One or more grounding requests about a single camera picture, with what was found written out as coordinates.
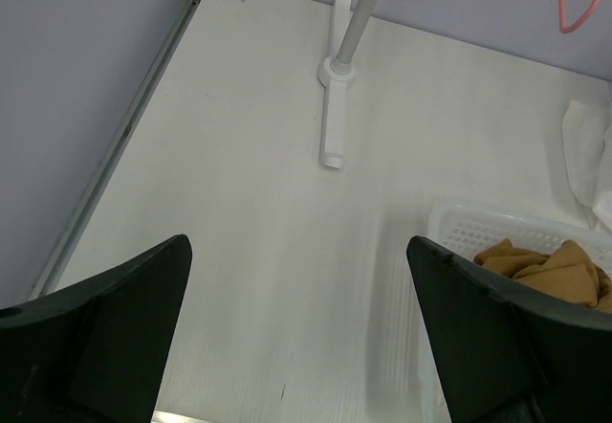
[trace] white rack stand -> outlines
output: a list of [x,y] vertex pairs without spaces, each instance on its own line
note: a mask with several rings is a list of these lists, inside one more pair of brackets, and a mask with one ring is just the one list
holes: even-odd
[[340,169],[344,164],[344,114],[346,91],[355,81],[355,50],[378,0],[359,0],[351,17],[351,0],[336,0],[330,23],[327,57],[318,67],[326,88],[319,160]]

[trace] white table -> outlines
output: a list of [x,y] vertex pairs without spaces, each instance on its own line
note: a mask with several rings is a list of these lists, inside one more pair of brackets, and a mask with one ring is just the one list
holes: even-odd
[[464,197],[586,226],[561,118],[607,83],[381,20],[346,166],[320,167],[330,7],[203,0],[59,282],[173,234],[194,259],[158,408],[214,423],[417,421],[405,247]]

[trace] white plastic basket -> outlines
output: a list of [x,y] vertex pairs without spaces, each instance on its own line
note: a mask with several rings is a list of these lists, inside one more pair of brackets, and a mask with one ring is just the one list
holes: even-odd
[[[468,260],[504,238],[509,238],[514,246],[545,254],[573,239],[612,275],[612,235],[478,203],[448,201],[436,206],[429,216],[427,237]],[[423,322],[419,363],[424,423],[449,422]]]

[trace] brown fabric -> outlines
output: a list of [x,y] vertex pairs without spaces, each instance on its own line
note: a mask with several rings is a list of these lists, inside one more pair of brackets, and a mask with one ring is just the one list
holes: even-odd
[[548,256],[504,239],[478,254],[474,263],[550,296],[612,313],[610,277],[574,241],[565,241]]

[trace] metal pole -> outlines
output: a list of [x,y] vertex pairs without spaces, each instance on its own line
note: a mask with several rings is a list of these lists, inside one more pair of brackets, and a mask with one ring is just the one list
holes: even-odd
[[355,13],[353,13],[351,22],[346,30],[346,35],[336,55],[336,59],[340,64],[350,64],[353,60],[353,55],[360,43],[367,20],[370,18],[377,2],[378,0],[358,0]]

